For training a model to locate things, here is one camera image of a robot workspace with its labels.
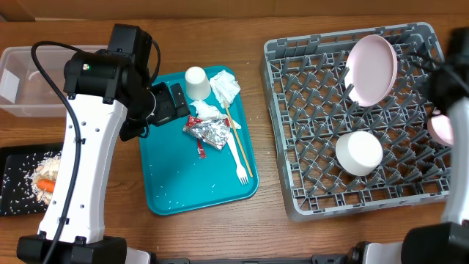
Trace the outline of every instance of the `black speckled tray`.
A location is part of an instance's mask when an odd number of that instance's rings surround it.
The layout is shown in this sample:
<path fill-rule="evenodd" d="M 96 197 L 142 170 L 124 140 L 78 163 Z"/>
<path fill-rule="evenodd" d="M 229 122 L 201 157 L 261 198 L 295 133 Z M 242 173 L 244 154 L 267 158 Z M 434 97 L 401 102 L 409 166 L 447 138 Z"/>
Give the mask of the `black speckled tray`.
<path fill-rule="evenodd" d="M 62 143 L 37 144 L 0 148 L 0 216 L 43 213 L 44 202 L 38 202 L 32 192 L 31 175 L 44 158 L 54 157 Z"/>

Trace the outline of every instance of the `pink plate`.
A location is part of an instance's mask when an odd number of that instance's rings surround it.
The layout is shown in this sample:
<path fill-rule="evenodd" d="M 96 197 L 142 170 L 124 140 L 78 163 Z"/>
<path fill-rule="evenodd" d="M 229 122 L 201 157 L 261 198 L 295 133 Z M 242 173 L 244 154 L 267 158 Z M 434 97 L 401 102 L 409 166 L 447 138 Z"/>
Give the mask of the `pink plate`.
<path fill-rule="evenodd" d="M 379 103 L 391 91 L 397 74 L 392 45 L 379 35 L 369 35 L 355 44 L 347 59 L 345 87 L 353 84 L 349 97 L 360 106 Z"/>
<path fill-rule="evenodd" d="M 434 110 L 433 114 L 439 114 L 440 111 Z M 445 115 L 437 115 L 436 117 L 430 118 L 426 124 L 428 132 L 432 138 L 445 146 L 453 145 L 453 127 L 451 121 Z"/>

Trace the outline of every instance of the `white label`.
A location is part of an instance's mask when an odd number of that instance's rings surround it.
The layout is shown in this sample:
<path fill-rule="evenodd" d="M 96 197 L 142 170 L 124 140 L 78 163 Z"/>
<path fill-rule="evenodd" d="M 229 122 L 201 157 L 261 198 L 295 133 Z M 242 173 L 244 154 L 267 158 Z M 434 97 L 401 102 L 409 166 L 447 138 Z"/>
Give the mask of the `white label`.
<path fill-rule="evenodd" d="M 0 82 L 0 96 L 8 101 L 15 103 L 18 94 L 20 79 L 9 70 L 5 69 Z"/>

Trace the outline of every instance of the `plastic fork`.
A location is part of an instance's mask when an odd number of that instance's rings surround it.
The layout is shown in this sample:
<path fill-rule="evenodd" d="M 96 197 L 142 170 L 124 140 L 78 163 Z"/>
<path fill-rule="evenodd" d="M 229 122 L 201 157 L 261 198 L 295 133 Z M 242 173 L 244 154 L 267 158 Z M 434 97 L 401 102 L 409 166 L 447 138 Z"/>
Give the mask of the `plastic fork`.
<path fill-rule="evenodd" d="M 240 156 L 237 154 L 235 138 L 233 137 L 233 134 L 231 132 L 228 135 L 228 147 L 232 152 L 234 161 L 236 162 L 236 174 L 238 179 L 240 179 L 241 185 L 248 184 L 248 174 L 246 173 L 246 170 L 241 164 Z"/>

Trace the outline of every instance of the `blue tray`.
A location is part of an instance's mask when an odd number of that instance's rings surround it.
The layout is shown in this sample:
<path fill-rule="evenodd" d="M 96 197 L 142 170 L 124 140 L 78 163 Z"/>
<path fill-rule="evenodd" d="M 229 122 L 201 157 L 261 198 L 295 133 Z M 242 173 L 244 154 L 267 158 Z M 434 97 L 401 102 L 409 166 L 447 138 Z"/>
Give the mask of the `blue tray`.
<path fill-rule="evenodd" d="M 231 69 L 224 66 L 205 68 L 209 79 L 222 70 L 234 75 Z M 155 83 L 166 82 L 168 86 L 180 83 L 185 92 L 184 75 L 182 72 L 158 76 Z M 187 102 L 192 103 L 193 100 L 187 98 Z M 213 92 L 205 102 L 217 106 L 221 113 L 226 113 L 215 99 Z M 195 108 L 193 106 L 190 108 L 191 114 L 196 117 Z M 202 143 L 207 158 L 199 158 L 196 139 L 182 131 L 188 120 L 187 117 L 158 128 L 152 126 L 149 137 L 140 139 L 140 151 L 147 203 L 154 213 L 167 216 L 247 199 L 256 193 L 259 187 L 259 175 L 239 95 L 234 99 L 229 112 L 233 120 L 243 127 L 237 132 L 254 176 L 249 178 L 249 184 L 242 186 L 238 180 L 236 163 L 228 146 L 220 151 Z M 238 152 L 241 163 L 248 171 L 239 147 Z"/>

